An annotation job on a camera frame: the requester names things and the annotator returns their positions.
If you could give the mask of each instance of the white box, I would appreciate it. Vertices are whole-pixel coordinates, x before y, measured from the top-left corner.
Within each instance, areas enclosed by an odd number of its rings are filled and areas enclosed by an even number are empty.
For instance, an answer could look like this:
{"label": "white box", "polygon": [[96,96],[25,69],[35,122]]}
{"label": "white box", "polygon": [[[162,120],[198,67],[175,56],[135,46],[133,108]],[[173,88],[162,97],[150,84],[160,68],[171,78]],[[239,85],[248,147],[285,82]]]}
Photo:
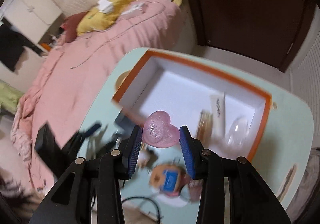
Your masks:
{"label": "white box", "polygon": [[245,116],[250,125],[246,145],[230,153],[217,140],[208,148],[221,157],[251,160],[262,137],[271,95],[215,68],[185,58],[147,51],[113,97],[137,124],[155,111],[166,111],[177,128],[186,125],[195,137],[200,113],[211,111],[210,95],[225,92],[225,133],[233,121]]}

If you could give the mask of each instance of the white tube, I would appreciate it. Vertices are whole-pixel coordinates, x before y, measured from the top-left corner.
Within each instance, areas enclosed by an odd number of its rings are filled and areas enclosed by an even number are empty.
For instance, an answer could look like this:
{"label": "white tube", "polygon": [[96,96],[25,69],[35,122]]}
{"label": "white tube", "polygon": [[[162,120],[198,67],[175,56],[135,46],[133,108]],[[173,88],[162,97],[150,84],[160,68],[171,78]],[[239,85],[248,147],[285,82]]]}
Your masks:
{"label": "white tube", "polygon": [[224,97],[225,93],[210,95],[213,114],[212,136],[220,139],[225,135]]}

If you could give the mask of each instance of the light blue table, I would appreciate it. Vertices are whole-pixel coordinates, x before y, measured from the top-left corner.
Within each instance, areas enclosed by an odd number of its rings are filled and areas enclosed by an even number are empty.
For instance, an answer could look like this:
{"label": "light blue table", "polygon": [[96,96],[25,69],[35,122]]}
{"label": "light blue table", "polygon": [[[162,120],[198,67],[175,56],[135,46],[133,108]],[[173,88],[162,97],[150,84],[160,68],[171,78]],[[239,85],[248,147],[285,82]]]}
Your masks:
{"label": "light blue table", "polygon": [[[114,125],[114,120],[119,114],[120,108],[110,102],[115,93],[116,80],[123,72],[131,70],[147,50],[148,48],[138,48],[126,54],[105,82],[81,126],[81,129],[86,129],[92,123],[101,121],[105,132],[101,139],[86,141],[81,147],[78,156],[91,159],[93,152],[106,144],[118,129]],[[292,183],[281,202],[286,209],[302,179],[311,149],[314,125],[313,117],[307,104],[286,90],[241,70],[195,56],[171,51],[161,52],[186,57],[226,71],[272,94],[272,101],[277,104],[277,110],[270,111],[264,135],[252,164],[274,193],[278,192],[290,168],[294,164],[297,165],[297,171]],[[183,162],[181,152],[174,149],[170,148],[166,149],[167,152],[162,152],[161,160],[165,161],[167,158],[170,160],[172,159],[172,153],[175,153],[176,157],[180,157]],[[148,182],[149,177],[146,170],[139,170],[135,173],[133,180],[130,180],[121,190],[121,196],[151,195],[152,192],[148,188]],[[169,207],[163,203],[159,204],[164,215],[162,223],[171,224],[176,221],[187,224],[196,223],[198,204],[188,204],[180,209]],[[144,204],[141,209],[144,212],[155,212],[153,205],[149,205],[149,203]]]}

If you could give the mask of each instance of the pink bedspread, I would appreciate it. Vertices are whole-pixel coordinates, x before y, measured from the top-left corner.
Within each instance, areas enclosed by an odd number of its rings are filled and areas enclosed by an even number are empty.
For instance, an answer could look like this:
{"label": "pink bedspread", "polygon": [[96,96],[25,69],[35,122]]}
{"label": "pink bedspread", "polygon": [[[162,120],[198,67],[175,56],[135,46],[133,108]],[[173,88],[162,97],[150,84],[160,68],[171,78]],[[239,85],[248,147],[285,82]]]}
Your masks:
{"label": "pink bedspread", "polygon": [[12,142],[36,189],[51,187],[50,170],[34,153],[39,128],[49,122],[63,147],[79,129],[102,85],[121,58],[134,48],[171,49],[182,27],[180,9],[167,0],[140,0],[144,14],[119,19],[108,30],[78,37],[50,52],[32,87],[20,99]]}

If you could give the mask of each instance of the pink heart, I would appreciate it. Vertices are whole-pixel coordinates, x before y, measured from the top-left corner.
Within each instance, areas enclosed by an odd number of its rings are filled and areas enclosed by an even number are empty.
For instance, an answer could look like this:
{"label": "pink heart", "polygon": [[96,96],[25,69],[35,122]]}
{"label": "pink heart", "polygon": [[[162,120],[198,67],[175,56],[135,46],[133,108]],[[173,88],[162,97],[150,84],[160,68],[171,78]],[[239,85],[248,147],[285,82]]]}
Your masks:
{"label": "pink heart", "polygon": [[170,116],[165,111],[152,113],[143,126],[143,142],[158,148],[172,147],[178,143],[180,131],[170,122]]}

